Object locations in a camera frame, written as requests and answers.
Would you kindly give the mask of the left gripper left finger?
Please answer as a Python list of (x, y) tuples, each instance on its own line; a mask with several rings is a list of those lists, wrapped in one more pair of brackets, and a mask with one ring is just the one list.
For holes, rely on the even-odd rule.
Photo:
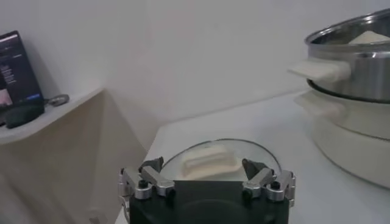
[(118, 197), (121, 201), (148, 200), (155, 192), (166, 200), (172, 200), (176, 194), (175, 182), (164, 178), (160, 171), (163, 157), (145, 161), (138, 169), (131, 167), (119, 171)]

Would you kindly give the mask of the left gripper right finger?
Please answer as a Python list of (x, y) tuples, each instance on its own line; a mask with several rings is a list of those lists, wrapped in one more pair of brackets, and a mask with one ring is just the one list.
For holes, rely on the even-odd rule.
[(264, 195), (269, 201), (278, 203), (287, 201), (289, 207), (295, 205), (296, 176), (288, 170), (276, 174), (274, 169), (264, 163), (243, 159), (242, 165), (247, 176), (243, 182), (243, 192), (249, 199), (260, 198)]

